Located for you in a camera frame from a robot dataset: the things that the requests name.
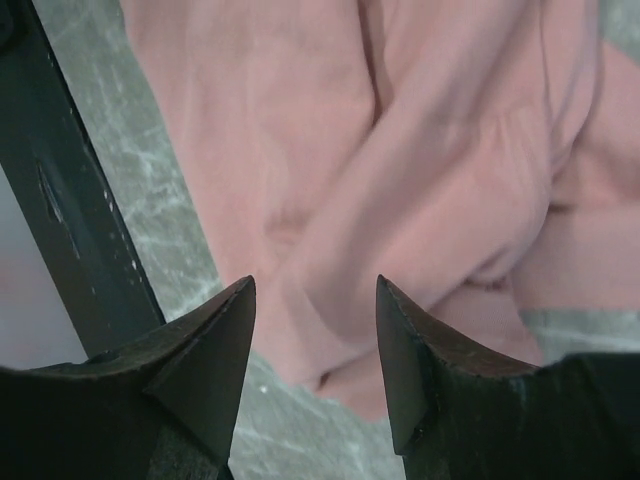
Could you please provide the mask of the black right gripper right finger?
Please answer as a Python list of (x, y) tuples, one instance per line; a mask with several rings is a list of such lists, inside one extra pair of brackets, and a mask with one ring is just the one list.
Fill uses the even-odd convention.
[(635, 479), (639, 357), (536, 367), (432, 317), (386, 278), (376, 326), (393, 448), (410, 479)]

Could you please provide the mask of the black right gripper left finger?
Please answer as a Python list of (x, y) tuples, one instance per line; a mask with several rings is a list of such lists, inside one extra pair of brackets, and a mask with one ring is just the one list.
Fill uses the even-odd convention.
[(81, 363), (1, 372), (5, 479), (228, 479), (255, 322), (245, 277)]

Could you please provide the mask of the pink t shirt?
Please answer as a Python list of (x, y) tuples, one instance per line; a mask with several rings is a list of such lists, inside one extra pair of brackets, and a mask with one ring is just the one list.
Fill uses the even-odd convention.
[(639, 306), (639, 68), (595, 1), (125, 1), (254, 348), (386, 413), (379, 276), (535, 363), (524, 309)]

